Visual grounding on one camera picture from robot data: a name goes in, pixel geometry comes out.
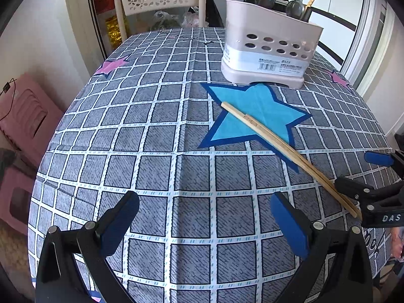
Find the person's hand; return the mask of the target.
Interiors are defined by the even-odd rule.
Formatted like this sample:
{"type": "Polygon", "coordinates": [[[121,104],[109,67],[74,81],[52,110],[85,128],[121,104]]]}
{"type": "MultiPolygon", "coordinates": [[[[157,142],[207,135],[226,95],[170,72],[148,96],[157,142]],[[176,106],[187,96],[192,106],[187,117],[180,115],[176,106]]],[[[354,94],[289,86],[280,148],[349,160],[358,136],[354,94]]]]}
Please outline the person's hand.
{"type": "Polygon", "coordinates": [[[401,259],[403,252],[403,227],[391,228],[391,255],[396,259],[401,259]]]}

